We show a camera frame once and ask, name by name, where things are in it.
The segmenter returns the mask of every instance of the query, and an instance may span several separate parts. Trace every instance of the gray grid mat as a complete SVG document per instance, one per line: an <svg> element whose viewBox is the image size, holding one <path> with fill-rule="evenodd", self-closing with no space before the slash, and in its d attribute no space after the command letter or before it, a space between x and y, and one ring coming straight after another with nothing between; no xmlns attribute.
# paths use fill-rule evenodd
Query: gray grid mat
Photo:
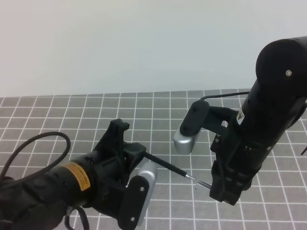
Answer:
<svg viewBox="0 0 307 230"><path fill-rule="evenodd" d="M61 131L72 140L66 160L88 153L104 134L110 120L130 123L125 140L140 142L151 154L187 170L197 179L212 182L214 133L203 130L191 155L177 155L171 142L187 108L204 95L238 90L155 92L21 97L1 99L0 165L25 140L46 131ZM210 105L239 109L245 96L209 99ZM159 168L158 181L142 230L302 230L307 229L307 114L280 139L233 207L209 198L195 187ZM13 162L9 176L15 179L45 167L60 156L65 142L46 138L28 146ZM86 210L91 230L118 230L117 222L95 210ZM76 213L72 225L83 229ZM61 224L58 230L64 230Z"/></svg>

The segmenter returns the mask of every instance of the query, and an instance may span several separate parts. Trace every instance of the screw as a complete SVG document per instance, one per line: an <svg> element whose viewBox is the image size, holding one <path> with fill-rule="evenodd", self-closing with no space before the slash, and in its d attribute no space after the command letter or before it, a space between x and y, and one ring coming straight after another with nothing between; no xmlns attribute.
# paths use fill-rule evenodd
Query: screw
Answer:
<svg viewBox="0 0 307 230"><path fill-rule="evenodd" d="M286 75L287 75L288 77L290 77L290 76L292 75L292 71L291 71L291 70L287 70L287 71L286 71Z"/></svg>

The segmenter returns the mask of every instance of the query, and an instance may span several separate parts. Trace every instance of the yellow warning label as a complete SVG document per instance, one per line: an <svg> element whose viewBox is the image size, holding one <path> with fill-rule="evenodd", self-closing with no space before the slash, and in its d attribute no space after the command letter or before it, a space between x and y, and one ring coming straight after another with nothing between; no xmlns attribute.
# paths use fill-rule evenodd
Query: yellow warning label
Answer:
<svg viewBox="0 0 307 230"><path fill-rule="evenodd" d="M75 176L79 183L81 191L84 191L85 189L91 187L90 179L88 179L86 172L80 165L74 162L69 162L67 164L64 164L63 167L67 168Z"/></svg>

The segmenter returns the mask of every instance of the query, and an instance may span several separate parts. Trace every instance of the black cable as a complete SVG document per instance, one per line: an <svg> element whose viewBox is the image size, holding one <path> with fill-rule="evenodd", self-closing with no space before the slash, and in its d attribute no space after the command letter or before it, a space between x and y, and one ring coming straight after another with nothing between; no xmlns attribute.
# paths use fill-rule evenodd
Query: black cable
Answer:
<svg viewBox="0 0 307 230"><path fill-rule="evenodd" d="M60 136L60 137L63 137L65 140L66 140L66 149L63 151L62 155L57 158L54 162L52 162L50 165L48 165L47 167L29 175L29 176L26 176L22 179L19 179L17 181L14 181L13 183L10 184L11 185L16 185L16 184L19 184L19 183L22 183L26 180L29 180L29 179L33 179L34 177L37 177L47 171L49 171L50 169L52 169L54 166L56 166L57 164L59 164L67 155L67 153L69 152L70 148L71 148L71 140L69 139L69 137L64 134L64 133L61 133L61 132L47 132L47 133L42 133L42 134L39 134L35 137L32 137L30 139L28 139L26 142L24 142L23 144L21 144L13 153L12 155L10 156L10 158L6 161L3 169L2 169L2 172L0 174L0 183L4 180L4 177L5 177L5 174L7 173L11 163L13 162L13 160L15 159L15 157L18 155L18 153L20 153L21 150L23 150L27 145L31 144L33 141L36 141L38 139L41 139L41 138L45 138L45 137L49 137L49 136Z"/></svg>
<svg viewBox="0 0 307 230"><path fill-rule="evenodd" d="M246 92L233 92L233 93L226 93L226 94L220 94L220 95L208 95L200 98L201 101L204 101L209 98L220 98L220 97L231 97L231 96L238 96L238 95L244 95L249 94L249 91Z"/></svg>

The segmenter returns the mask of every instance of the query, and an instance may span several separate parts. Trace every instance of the black screwdriver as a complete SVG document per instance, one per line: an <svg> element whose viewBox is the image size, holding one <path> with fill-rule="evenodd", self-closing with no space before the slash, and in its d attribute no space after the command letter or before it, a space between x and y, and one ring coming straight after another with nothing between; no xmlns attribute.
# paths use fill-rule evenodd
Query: black screwdriver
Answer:
<svg viewBox="0 0 307 230"><path fill-rule="evenodd" d="M178 168L178 167L176 167L176 166L174 166L174 165L172 165L172 164L170 164L170 163L168 163L168 162L166 162L166 161L164 161L164 160L162 160L162 159L160 159L160 158L158 158L158 157L156 157L156 156L154 156L154 155L152 155L152 154L150 154L148 152L144 153L144 157L146 157L147 159L149 159L149 160L151 160L151 161L153 161L153 162L155 162L155 163L157 163L157 164L167 168L168 170L170 170L170 171L172 171L174 173L177 173L177 174L179 174L179 175L181 175L183 177L190 178L191 180L195 180L195 178L192 177L191 175L189 175L188 172L186 172L186 171L184 171L184 170L182 170L182 169L180 169L180 168ZM211 185L207 184L207 183L205 183L203 181L198 181L197 184L199 184L199 185L201 185L203 187L206 187L208 189L211 189Z"/></svg>

